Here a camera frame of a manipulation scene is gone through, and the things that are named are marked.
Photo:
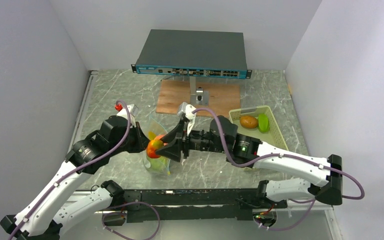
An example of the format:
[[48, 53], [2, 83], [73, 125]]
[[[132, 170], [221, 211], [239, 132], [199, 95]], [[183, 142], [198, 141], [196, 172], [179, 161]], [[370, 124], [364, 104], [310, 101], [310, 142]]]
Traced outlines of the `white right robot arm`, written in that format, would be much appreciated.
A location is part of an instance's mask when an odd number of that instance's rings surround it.
[[286, 199], [311, 198], [326, 205], [343, 203], [342, 159], [310, 157], [273, 146], [258, 138], [238, 133], [238, 126], [219, 115], [208, 131], [188, 130], [191, 121], [182, 117], [176, 127], [161, 138], [158, 156], [180, 162], [190, 151], [226, 154], [227, 162], [238, 168], [268, 169], [292, 175], [289, 180], [263, 180], [255, 194], [256, 203], [267, 208]]

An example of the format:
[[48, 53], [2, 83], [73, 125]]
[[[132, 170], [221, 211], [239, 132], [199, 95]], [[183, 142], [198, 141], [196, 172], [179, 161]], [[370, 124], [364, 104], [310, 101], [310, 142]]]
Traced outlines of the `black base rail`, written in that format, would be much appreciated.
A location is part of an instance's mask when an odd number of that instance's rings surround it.
[[151, 220], [262, 220], [275, 224], [278, 213], [292, 215], [292, 209], [304, 210], [300, 200], [272, 201], [257, 188], [231, 189], [125, 189], [118, 190], [108, 210], [120, 211], [110, 226]]

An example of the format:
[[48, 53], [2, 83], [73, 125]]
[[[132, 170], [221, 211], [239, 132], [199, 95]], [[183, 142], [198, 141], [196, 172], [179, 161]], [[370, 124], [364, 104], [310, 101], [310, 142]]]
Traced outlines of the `blue grey network switch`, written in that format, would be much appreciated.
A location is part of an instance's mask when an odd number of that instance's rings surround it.
[[241, 32], [151, 29], [133, 73], [250, 79]]

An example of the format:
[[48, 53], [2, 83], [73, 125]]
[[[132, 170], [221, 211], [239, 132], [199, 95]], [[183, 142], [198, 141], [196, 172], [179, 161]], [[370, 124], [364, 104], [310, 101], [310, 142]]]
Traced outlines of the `brown wooden board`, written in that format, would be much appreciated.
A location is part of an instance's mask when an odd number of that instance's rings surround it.
[[[216, 115], [229, 117], [229, 111], [241, 107], [241, 92], [238, 84], [198, 82], [197, 85], [209, 92], [208, 107]], [[183, 102], [190, 102], [190, 83], [188, 81], [162, 80], [156, 104], [159, 114], [176, 115]]]

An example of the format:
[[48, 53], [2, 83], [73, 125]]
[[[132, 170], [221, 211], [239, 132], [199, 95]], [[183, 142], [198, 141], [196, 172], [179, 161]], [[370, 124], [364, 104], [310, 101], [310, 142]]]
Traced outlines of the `brown potato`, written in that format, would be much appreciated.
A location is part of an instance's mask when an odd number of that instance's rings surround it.
[[243, 128], [246, 129], [255, 129], [259, 125], [257, 118], [250, 115], [243, 115], [239, 118], [239, 123]]

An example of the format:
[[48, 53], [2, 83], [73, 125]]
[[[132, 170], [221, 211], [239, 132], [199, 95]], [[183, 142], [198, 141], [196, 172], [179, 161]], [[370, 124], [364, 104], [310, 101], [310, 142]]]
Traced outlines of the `pale green perforated basket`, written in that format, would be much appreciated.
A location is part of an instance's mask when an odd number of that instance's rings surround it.
[[[268, 144], [275, 146], [276, 148], [283, 149], [285, 151], [289, 150], [285, 139], [281, 133], [281, 130], [278, 126], [278, 123], [274, 117], [274, 114], [268, 105], [232, 109], [229, 111], [228, 114], [229, 120], [233, 124], [238, 125], [237, 132], [239, 134], [260, 139], [263, 142], [267, 142]], [[258, 118], [261, 114], [264, 114], [268, 118], [269, 129], [267, 132], [260, 132], [258, 128], [248, 129], [241, 126], [240, 117], [251, 116]]]

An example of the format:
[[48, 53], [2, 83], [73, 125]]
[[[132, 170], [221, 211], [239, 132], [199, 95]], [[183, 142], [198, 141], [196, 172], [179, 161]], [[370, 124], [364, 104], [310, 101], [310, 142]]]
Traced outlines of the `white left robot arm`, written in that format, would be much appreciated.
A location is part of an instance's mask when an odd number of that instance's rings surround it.
[[63, 207], [69, 197], [110, 159], [119, 153], [141, 153], [148, 145], [132, 113], [110, 116], [84, 139], [73, 144], [59, 170], [38, 196], [16, 215], [6, 215], [1, 227], [16, 240], [58, 240], [71, 227], [96, 211], [117, 210], [125, 191], [113, 180]]

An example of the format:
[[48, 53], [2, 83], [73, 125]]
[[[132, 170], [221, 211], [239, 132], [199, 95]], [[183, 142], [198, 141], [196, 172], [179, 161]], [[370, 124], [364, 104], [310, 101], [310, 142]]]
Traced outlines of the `pale green cabbage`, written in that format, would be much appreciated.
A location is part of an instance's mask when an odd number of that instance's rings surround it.
[[166, 157], [150, 158], [145, 157], [144, 166], [148, 171], [155, 173], [168, 174], [169, 173], [170, 160]]

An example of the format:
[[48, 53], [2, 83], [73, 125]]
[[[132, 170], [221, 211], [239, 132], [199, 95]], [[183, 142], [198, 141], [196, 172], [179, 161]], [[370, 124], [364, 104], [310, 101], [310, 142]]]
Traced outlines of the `silver metal stand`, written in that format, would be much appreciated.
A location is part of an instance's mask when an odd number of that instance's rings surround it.
[[210, 95], [209, 91], [197, 86], [196, 77], [189, 77], [190, 97], [189, 103], [194, 106], [208, 106]]

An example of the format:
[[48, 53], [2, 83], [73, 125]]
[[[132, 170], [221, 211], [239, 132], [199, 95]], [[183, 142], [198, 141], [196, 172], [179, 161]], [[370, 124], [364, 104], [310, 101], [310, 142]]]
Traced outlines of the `clear zip top bag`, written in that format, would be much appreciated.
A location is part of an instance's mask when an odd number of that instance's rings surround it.
[[161, 138], [167, 134], [168, 131], [154, 117], [150, 116], [144, 133], [150, 140], [143, 158], [145, 169], [154, 174], [170, 176], [171, 160], [156, 153], [157, 148], [166, 145], [161, 141]]

